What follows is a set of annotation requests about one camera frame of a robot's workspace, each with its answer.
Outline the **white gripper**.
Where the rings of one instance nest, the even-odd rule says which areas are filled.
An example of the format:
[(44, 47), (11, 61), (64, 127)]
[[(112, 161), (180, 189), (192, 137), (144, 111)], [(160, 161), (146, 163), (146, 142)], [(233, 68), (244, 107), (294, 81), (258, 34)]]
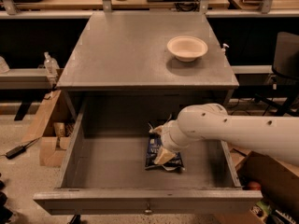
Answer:
[(149, 126), (149, 133), (161, 136), (163, 146), (159, 148), (154, 163), (163, 165), (173, 159), (182, 149), (200, 139), (199, 129), (178, 119), (157, 127)]

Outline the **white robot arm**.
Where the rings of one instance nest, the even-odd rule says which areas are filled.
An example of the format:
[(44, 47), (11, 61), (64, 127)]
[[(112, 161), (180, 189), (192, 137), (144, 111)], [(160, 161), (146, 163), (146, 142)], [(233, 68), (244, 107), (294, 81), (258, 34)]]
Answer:
[(201, 140), (220, 140), (299, 165), (299, 118), (232, 116), (219, 104), (189, 105), (175, 120), (157, 127), (162, 145), (156, 164), (164, 164)]

